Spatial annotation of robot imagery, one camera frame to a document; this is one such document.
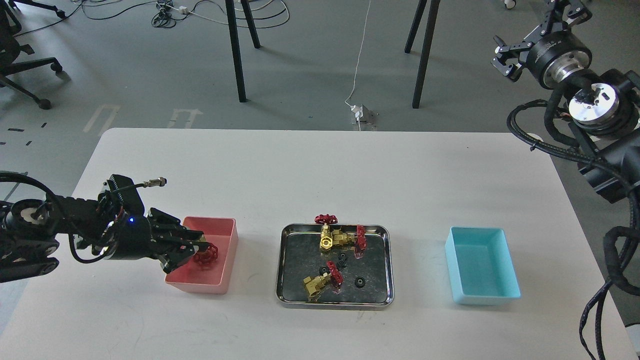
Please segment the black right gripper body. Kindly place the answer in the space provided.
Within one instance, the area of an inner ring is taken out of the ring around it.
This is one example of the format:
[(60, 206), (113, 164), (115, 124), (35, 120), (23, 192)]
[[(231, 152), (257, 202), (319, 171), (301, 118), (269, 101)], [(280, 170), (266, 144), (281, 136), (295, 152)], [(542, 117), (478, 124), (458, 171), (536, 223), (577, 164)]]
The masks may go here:
[(527, 68), (544, 89), (551, 90), (572, 73), (589, 68), (592, 51), (568, 30), (542, 37), (527, 56)]

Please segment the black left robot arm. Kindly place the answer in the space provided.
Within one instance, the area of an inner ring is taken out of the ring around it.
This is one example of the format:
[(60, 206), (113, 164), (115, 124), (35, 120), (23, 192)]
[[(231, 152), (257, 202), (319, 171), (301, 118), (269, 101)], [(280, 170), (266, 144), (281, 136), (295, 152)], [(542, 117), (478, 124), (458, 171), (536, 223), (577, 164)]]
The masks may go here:
[(54, 194), (38, 180), (2, 171), (3, 183), (23, 183), (45, 193), (43, 200), (23, 199), (1, 203), (1, 281), (43, 276), (59, 264), (53, 253), (57, 235), (66, 234), (72, 257), (82, 264), (100, 260), (139, 260), (161, 263), (169, 274), (193, 257), (214, 260), (217, 248), (204, 233), (185, 227), (180, 219), (146, 208), (139, 188), (163, 187), (163, 177), (134, 183), (112, 174), (95, 200)]

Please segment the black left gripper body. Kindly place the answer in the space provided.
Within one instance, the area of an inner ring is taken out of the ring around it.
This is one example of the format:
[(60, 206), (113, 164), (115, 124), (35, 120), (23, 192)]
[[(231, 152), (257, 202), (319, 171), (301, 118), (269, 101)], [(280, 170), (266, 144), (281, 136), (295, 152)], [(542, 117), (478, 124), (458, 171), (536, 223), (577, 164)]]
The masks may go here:
[(104, 233), (109, 242), (108, 260), (139, 260), (150, 258), (166, 260), (167, 247), (154, 238), (157, 212), (151, 209), (147, 215), (124, 214), (112, 221)]

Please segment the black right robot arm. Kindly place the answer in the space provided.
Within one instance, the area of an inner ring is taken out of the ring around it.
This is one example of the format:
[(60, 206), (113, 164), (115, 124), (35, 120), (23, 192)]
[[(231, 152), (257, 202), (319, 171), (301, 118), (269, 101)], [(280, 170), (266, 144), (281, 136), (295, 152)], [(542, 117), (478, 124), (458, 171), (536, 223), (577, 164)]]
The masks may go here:
[[(610, 289), (637, 297), (639, 287), (624, 271), (639, 248), (639, 75), (612, 68), (596, 74), (592, 51), (573, 27), (592, 18), (580, 0), (547, 0), (544, 17), (521, 42), (508, 45), (495, 36), (491, 61), (516, 82), (524, 69), (549, 91), (548, 99), (518, 105), (506, 120), (509, 131), (553, 157), (574, 162), (590, 187), (614, 204), (626, 199), (630, 223), (613, 227), (602, 241), (605, 283), (587, 302), (579, 321), (579, 340), (592, 360), (605, 359), (602, 312)], [(583, 331), (595, 310), (595, 351)]]

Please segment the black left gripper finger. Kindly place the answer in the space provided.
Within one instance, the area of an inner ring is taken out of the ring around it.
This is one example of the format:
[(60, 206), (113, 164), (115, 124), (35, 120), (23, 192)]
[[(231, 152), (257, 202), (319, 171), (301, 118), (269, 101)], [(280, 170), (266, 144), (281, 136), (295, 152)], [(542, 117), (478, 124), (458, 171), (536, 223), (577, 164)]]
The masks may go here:
[(179, 244), (195, 244), (205, 242), (204, 233), (184, 226), (176, 218), (159, 209), (148, 212), (150, 224), (150, 241), (154, 243), (173, 242)]
[(204, 253), (210, 248), (206, 241), (186, 241), (184, 244), (172, 243), (168, 248), (158, 253), (158, 259), (162, 262), (162, 271), (170, 274), (185, 265), (197, 253)]

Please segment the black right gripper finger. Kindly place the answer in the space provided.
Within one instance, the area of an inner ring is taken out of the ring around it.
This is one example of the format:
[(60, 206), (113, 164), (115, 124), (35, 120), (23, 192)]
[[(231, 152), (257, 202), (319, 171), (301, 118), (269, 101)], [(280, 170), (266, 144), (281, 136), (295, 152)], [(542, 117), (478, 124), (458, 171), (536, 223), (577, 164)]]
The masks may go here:
[(546, 0), (544, 35), (568, 30), (589, 21), (592, 16), (582, 0)]
[(521, 43), (512, 45), (505, 43), (500, 36), (494, 35), (493, 39), (497, 47), (491, 64), (511, 82), (518, 81), (522, 71), (528, 68), (526, 62), (530, 51), (542, 39), (541, 31), (540, 27), (536, 27)]

